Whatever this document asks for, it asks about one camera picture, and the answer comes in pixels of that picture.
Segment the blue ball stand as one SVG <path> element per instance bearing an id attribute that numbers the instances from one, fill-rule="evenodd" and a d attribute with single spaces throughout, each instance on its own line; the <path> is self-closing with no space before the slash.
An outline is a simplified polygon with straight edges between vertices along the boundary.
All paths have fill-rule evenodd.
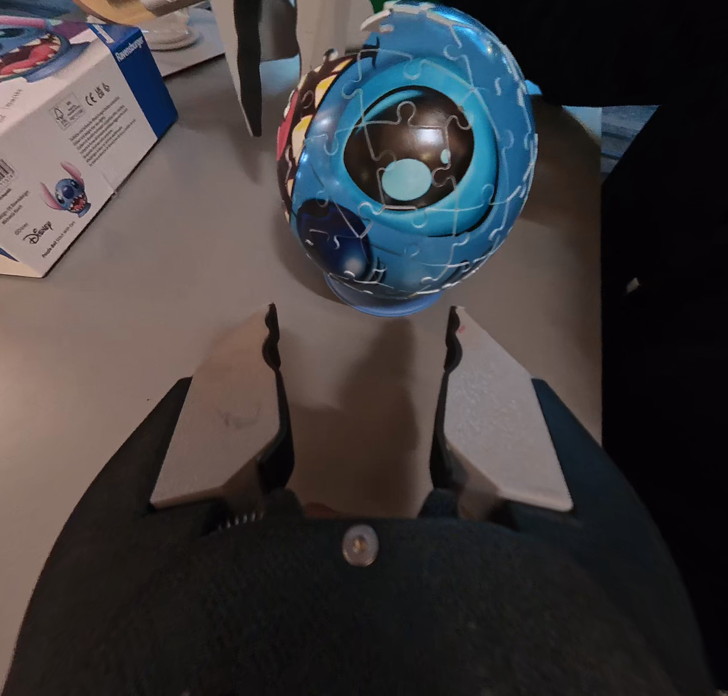
<path id="1" fill-rule="evenodd" d="M 442 291 L 437 291 L 432 294 L 415 295 L 411 299 L 382 299 L 366 291 L 354 289 L 329 273 L 325 273 L 324 278 L 332 293 L 342 303 L 356 311 L 375 317 L 411 316 L 431 307 L 443 294 Z"/>

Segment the blue puzzle ball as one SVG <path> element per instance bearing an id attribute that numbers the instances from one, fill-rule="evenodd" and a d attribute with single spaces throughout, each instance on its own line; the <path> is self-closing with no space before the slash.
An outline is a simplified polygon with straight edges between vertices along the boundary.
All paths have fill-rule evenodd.
<path id="1" fill-rule="evenodd" d="M 287 223 L 323 272 L 382 299 L 443 293 L 505 241 L 538 136 L 510 50 L 447 6 L 389 1 L 356 52 L 301 77 L 278 129 Z"/>

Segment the printed puzzle box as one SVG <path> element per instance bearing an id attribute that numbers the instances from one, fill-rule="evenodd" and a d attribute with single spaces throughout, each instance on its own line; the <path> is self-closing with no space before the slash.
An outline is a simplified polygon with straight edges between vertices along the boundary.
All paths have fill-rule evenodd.
<path id="1" fill-rule="evenodd" d="M 177 110 L 137 27 L 1 16 L 1 274 L 41 279 Z"/>

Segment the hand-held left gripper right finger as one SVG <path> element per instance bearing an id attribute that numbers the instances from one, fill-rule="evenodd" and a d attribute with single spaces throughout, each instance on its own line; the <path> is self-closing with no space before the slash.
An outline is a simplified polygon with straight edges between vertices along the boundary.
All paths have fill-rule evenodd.
<path id="1" fill-rule="evenodd" d="M 486 520 L 505 504 L 558 514 L 573 501 L 532 375 L 452 306 L 435 410 L 430 477 L 458 513 Z"/>

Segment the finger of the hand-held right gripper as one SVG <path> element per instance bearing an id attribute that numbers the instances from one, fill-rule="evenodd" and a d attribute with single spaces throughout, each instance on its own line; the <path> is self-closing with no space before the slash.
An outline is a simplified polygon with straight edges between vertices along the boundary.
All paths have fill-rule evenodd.
<path id="1" fill-rule="evenodd" d="M 294 0 L 294 6 L 301 75 L 331 51 L 341 56 L 362 48 L 369 36 L 362 24 L 374 13 L 370 0 Z"/>
<path id="2" fill-rule="evenodd" d="M 262 134 L 259 20 L 262 0 L 210 0 L 234 87 L 252 137 Z"/>

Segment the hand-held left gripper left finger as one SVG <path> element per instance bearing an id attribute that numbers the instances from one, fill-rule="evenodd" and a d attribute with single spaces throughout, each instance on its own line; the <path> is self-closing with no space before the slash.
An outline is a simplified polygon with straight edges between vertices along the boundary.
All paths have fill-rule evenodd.
<path id="1" fill-rule="evenodd" d="M 156 509 L 212 500 L 261 509 L 286 487 L 294 451 L 278 343 L 270 303 L 223 336 L 195 370 L 151 494 Z"/>

